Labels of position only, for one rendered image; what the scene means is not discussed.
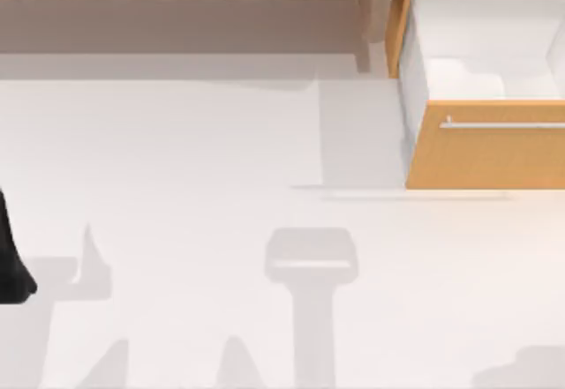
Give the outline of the brown wooden open shelf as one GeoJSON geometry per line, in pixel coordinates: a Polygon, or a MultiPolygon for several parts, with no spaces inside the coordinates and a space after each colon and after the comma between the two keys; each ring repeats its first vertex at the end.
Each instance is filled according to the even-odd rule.
{"type": "Polygon", "coordinates": [[[359,71],[391,0],[0,0],[6,54],[350,54],[359,71]]]}

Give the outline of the pale wooden drawer front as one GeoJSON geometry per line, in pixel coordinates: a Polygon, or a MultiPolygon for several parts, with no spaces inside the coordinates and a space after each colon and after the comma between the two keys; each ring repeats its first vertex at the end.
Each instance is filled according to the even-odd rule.
{"type": "Polygon", "coordinates": [[[406,187],[565,190],[565,130],[440,129],[457,122],[565,122],[565,100],[429,101],[406,187]]]}

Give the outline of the open drawer with white inside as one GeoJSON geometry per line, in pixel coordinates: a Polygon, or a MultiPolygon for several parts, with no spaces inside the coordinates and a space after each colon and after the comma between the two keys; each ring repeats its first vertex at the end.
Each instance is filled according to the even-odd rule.
{"type": "Polygon", "coordinates": [[[429,101],[565,100],[565,0],[411,0],[398,78],[408,176],[429,101]]]}

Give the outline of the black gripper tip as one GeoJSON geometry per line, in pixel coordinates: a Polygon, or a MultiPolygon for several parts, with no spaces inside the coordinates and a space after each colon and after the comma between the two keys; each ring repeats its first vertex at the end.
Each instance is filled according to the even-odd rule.
{"type": "Polygon", "coordinates": [[[14,243],[4,193],[0,190],[0,304],[22,304],[37,289],[14,243]]]}

